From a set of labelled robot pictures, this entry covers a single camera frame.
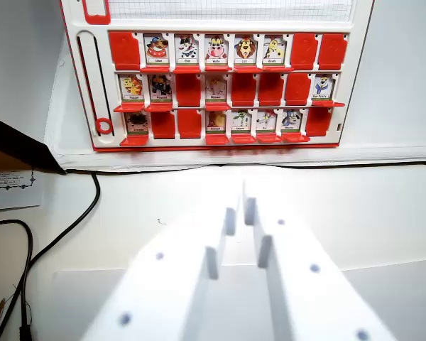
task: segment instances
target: character card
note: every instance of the character card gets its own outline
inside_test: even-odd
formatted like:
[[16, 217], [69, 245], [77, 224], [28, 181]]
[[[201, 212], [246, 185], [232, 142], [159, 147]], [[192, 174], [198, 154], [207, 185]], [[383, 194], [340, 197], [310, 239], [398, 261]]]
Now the character card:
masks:
[[198, 65], [199, 48], [192, 34], [175, 34], [177, 65]]
[[142, 81], [136, 74], [119, 75], [119, 84], [123, 102], [143, 102]]
[[144, 34], [145, 53], [147, 64], [168, 65], [169, 64], [169, 42], [162, 34]]
[[148, 85], [150, 87], [151, 102], [172, 101], [172, 88], [166, 75], [149, 75]]
[[227, 65], [229, 44], [224, 41], [222, 34], [207, 34], [205, 36], [205, 64]]

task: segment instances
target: white table surface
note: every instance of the white table surface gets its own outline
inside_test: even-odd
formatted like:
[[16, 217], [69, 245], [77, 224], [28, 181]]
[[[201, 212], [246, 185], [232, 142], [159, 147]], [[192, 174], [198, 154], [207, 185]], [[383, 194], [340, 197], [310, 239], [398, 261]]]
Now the white table surface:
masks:
[[[53, 276], [64, 270], [123, 269], [170, 222], [213, 191], [251, 179], [286, 197], [288, 210], [304, 216], [343, 270], [426, 260], [426, 166], [287, 169], [271, 166], [205, 167], [166, 173], [100, 175], [102, 196], [89, 217], [31, 271], [27, 299], [34, 340], [50, 340]], [[40, 207], [0, 212], [21, 219], [34, 236], [34, 254], [91, 203], [88, 174], [45, 174]], [[0, 299], [13, 293], [26, 255], [25, 232], [0, 227]], [[18, 340], [18, 305], [2, 340]]]

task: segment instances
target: black screw hole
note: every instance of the black screw hole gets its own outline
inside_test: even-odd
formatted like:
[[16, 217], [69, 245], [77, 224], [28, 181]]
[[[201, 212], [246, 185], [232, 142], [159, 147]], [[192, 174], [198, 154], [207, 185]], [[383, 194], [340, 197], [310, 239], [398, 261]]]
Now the black screw hole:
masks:
[[317, 273], [319, 273], [319, 272], [320, 272], [320, 266], [318, 266], [317, 264], [312, 264], [312, 265], [310, 266], [310, 270], [311, 270], [312, 272], [315, 272], [315, 273], [317, 274]]
[[131, 322], [131, 315], [129, 313], [124, 313], [119, 318], [120, 325], [128, 325]]
[[369, 335], [367, 332], [365, 332], [364, 330], [359, 330], [356, 334], [356, 337], [358, 338], [358, 340], [360, 341], [367, 341], [369, 340]]

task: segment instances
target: red tab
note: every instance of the red tab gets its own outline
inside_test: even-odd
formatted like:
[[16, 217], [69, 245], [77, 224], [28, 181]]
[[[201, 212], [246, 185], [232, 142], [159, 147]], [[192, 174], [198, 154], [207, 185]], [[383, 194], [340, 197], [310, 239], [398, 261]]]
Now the red tab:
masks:
[[317, 45], [319, 42], [314, 33], [296, 33], [293, 35], [290, 64], [295, 70], [312, 70]]
[[132, 32], [109, 32], [112, 60], [117, 70], [139, 70], [139, 43]]
[[347, 40], [342, 33], [325, 33], [319, 54], [320, 70], [340, 70], [346, 55]]

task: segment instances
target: red plastic frame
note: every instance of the red plastic frame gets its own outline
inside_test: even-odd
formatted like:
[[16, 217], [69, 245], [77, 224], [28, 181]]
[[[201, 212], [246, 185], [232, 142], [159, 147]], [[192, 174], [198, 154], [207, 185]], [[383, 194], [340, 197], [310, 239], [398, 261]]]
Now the red plastic frame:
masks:
[[106, 9], [105, 16], [90, 16], [87, 10], [86, 0], [82, 0], [84, 5], [85, 21], [90, 25], [109, 25], [111, 23], [111, 13], [109, 11], [109, 0], [104, 0], [104, 8]]

